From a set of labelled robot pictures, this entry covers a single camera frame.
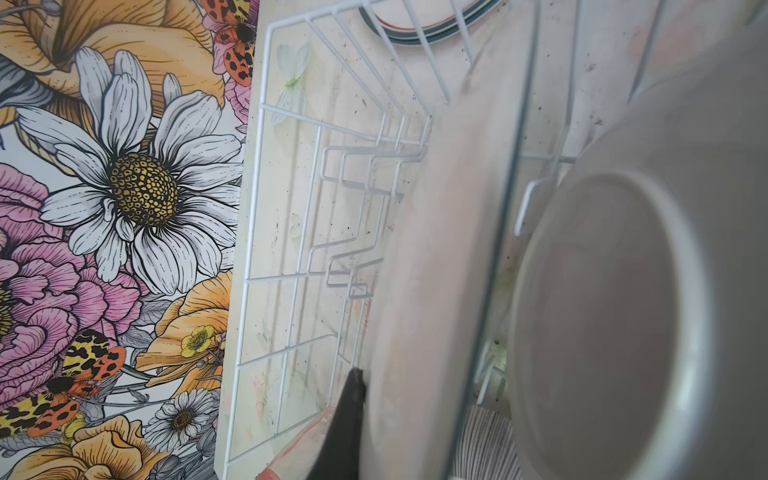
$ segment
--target white daisy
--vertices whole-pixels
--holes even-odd
[[[210,416],[218,415],[218,400],[210,390],[182,392],[164,403],[144,430],[144,439],[157,452],[172,452],[199,435]]]
[[[75,55],[80,93],[94,119],[83,129],[41,108],[18,108],[18,124],[71,168],[84,184],[51,195],[41,218],[76,227],[69,246],[95,253],[98,275],[112,281],[130,256],[155,293],[185,293],[197,271],[216,276],[222,249],[235,243],[242,176],[234,135],[212,135],[221,109],[202,91],[182,95],[167,74],[165,111],[147,149],[152,116],[147,74],[129,51],[114,56],[114,73],[90,48]]]

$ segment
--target moth illustration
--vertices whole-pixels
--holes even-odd
[[[249,2],[248,0],[200,1],[211,19],[223,24],[223,27],[216,32],[214,41],[222,45],[232,44],[224,52],[224,67],[237,83],[249,87],[253,77],[253,43],[256,41],[259,2]]]
[[[108,348],[107,337],[95,330],[79,333],[65,353],[61,376],[45,383],[46,392],[0,412],[0,439],[26,431],[30,437],[52,432],[69,422],[84,399],[101,390],[91,381],[106,380],[125,363],[125,348]]]

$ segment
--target pink flower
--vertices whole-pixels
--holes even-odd
[[[93,259],[74,255],[65,240],[40,237],[10,257],[0,260],[0,321],[10,325],[0,344],[2,405],[47,382],[78,330],[117,339],[138,318],[138,299],[147,293],[129,270],[102,281]]]
[[[244,87],[230,78],[224,85],[224,97],[230,101],[237,119],[243,122],[237,127],[240,133],[246,133],[248,125],[248,110],[250,109],[250,86]]]
[[[78,321],[58,308],[44,308],[17,323],[0,340],[0,409],[39,393],[53,376],[56,356],[78,331]]]
[[[148,288],[131,269],[98,278],[94,255],[75,255],[61,229],[40,220],[48,190],[0,165],[0,409],[42,392],[77,331],[116,340]]]
[[[0,250],[41,236],[61,238],[61,227],[40,220],[48,188],[10,165],[0,164]]]

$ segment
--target floral wallpaper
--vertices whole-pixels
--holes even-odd
[[[208,470],[258,0],[0,0],[0,480]]]

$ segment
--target white wire rack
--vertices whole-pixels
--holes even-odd
[[[465,23],[458,0],[450,0],[450,2],[455,13],[466,61],[460,66],[459,69],[461,71],[450,72],[451,75],[446,75],[446,72],[441,69],[439,59],[435,56],[433,45],[427,42],[425,32],[415,13],[413,0],[402,0],[423,50],[422,63],[424,63],[423,59],[425,58],[426,62],[429,63],[431,75],[434,76],[433,79],[439,86],[439,88],[433,88],[430,91],[422,90],[419,88],[421,86],[419,85],[420,81],[417,81],[414,78],[415,75],[412,74],[414,71],[414,49],[413,47],[396,48],[387,37],[372,7],[373,4],[380,1],[382,0],[342,2],[332,7],[320,8],[306,14],[274,22],[266,29],[260,31],[260,35],[264,36],[264,54],[258,99],[258,123],[255,131],[256,153],[253,160],[255,167],[253,169],[253,177],[248,180],[252,185],[250,198],[243,202],[243,206],[247,205],[248,209],[248,224],[242,226],[247,229],[247,248],[244,258],[243,276],[234,279],[234,281],[243,284],[243,295],[240,304],[237,346],[233,353],[235,355],[233,393],[231,396],[226,448],[223,457],[223,477],[221,480],[229,480],[230,466],[233,463],[246,458],[254,449],[274,439],[276,435],[303,424],[318,413],[311,413],[311,415],[301,418],[298,422],[291,422],[289,425],[285,425],[283,411],[286,401],[286,375],[289,368],[290,353],[311,348],[312,345],[321,342],[330,341],[334,344],[333,358],[328,360],[331,368],[327,394],[325,395],[325,405],[330,405],[334,400],[334,392],[337,390],[335,385],[340,383],[344,377],[341,369],[346,371],[349,367],[355,366],[358,363],[361,337],[365,329],[367,312],[369,310],[368,306],[375,293],[376,275],[366,275],[366,278],[362,280],[358,277],[363,272],[375,269],[383,261],[382,245],[386,242],[388,225],[392,222],[394,210],[396,210],[395,205],[403,198],[407,191],[407,186],[402,182],[402,172],[408,166],[418,164],[429,147],[428,138],[435,120],[435,109],[439,109],[442,105],[450,102],[451,99],[451,89],[453,87],[450,85],[451,81],[448,79],[448,76],[460,79],[475,59],[477,48],[472,44],[471,28],[468,28]],[[540,186],[542,182],[551,181],[550,179],[556,178],[560,163],[574,161],[573,157],[564,157],[562,153],[571,127],[574,102],[574,68],[576,65],[575,58],[579,50],[579,39],[581,37],[582,4],[581,0],[576,0],[575,2],[576,22],[574,23],[573,42],[571,43],[570,50],[571,67],[568,77],[567,106],[554,153],[551,155],[523,154],[521,156],[524,160],[550,161],[551,167],[544,173],[542,179],[532,182],[526,187],[518,218],[525,218],[525,211],[531,203],[533,196],[537,194],[537,186]],[[654,26],[647,37],[643,59],[635,75],[631,98],[641,84],[645,69],[649,63],[650,54],[656,41],[658,19],[661,17],[663,7],[664,0],[659,0],[654,14]],[[387,65],[382,65],[380,61],[372,58],[369,46],[364,45],[366,39],[360,38],[359,33],[353,33],[353,29],[343,18],[346,12],[356,14],[353,11],[359,8],[368,13],[379,36],[376,40],[383,42],[391,56],[390,61],[395,66],[392,70],[399,72],[402,76],[402,81],[404,81],[403,89],[399,90],[393,86],[392,70],[385,71]],[[331,22],[336,29],[333,37],[328,35],[328,31],[325,28],[328,22]],[[304,25],[308,28],[319,39],[320,45],[327,48],[330,55],[339,62],[340,68],[372,100],[377,111],[380,112],[379,116],[376,117],[377,120],[371,123],[378,125],[377,131],[366,131],[358,127],[358,124],[340,124],[334,121],[324,121],[322,118],[316,118],[311,114],[298,114],[267,103],[267,93],[270,90],[270,65],[273,63],[273,40],[280,31],[294,28],[297,25]],[[354,64],[356,68],[348,61],[345,52],[339,49],[340,39],[344,42],[349,42],[353,47],[353,51],[359,56],[359,61]],[[409,110],[409,104],[403,100],[404,98],[413,100],[410,104],[413,108]],[[257,225],[258,186],[260,182],[268,181],[268,179],[262,177],[264,134],[265,127],[268,125],[267,113],[282,114],[298,120],[300,124],[312,126],[315,128],[314,143],[311,153],[311,167],[309,168],[309,177],[306,183],[308,191],[306,192],[306,202],[303,205],[303,222],[298,238],[298,254],[296,255],[294,267],[287,273],[283,272],[271,276],[252,276],[253,245]],[[337,138],[346,139],[346,141],[335,142],[334,139]],[[331,157],[338,159],[338,161],[331,161]],[[362,177],[354,177],[350,173],[350,164],[355,157],[364,157],[366,159],[363,162],[365,164],[365,173]],[[338,164],[337,173],[329,172],[332,164]],[[380,179],[377,175],[379,167],[384,164],[388,165],[388,169],[385,171],[391,177],[389,181],[381,182],[378,181]],[[319,201],[318,192],[324,185],[333,185],[337,189],[335,191],[349,190],[361,193],[359,196],[359,211],[356,214],[355,230],[350,228],[352,231],[351,237],[345,237],[340,240],[326,238],[325,241],[317,242],[316,238],[309,234],[313,207]],[[312,270],[318,258],[323,261],[323,267]],[[339,309],[334,325],[326,333],[300,341],[298,338],[294,339],[293,330],[294,326],[300,323],[300,317],[303,315],[303,309],[298,307],[302,282],[310,279],[321,280],[323,291],[342,292],[342,307]],[[249,301],[248,289],[251,286],[272,282],[288,282],[289,285],[292,283],[290,285],[290,308],[288,309],[287,318],[283,322],[287,329],[284,345],[281,345],[279,348],[273,348],[268,353],[257,358],[243,361],[243,344],[248,335],[246,328],[249,316],[247,309]],[[353,303],[359,305],[356,319],[352,318],[353,308],[351,305]],[[354,325],[354,331],[351,334],[347,333],[345,338],[345,328],[348,325]],[[351,352],[349,350],[345,351],[343,348],[347,341],[351,343]],[[268,438],[260,440],[233,455],[233,431],[236,428],[240,374],[243,369],[272,360],[280,362],[280,388],[275,408],[274,430]],[[488,377],[495,371],[489,365],[490,363],[486,363],[477,370],[478,373],[482,372],[483,392],[488,385]]]

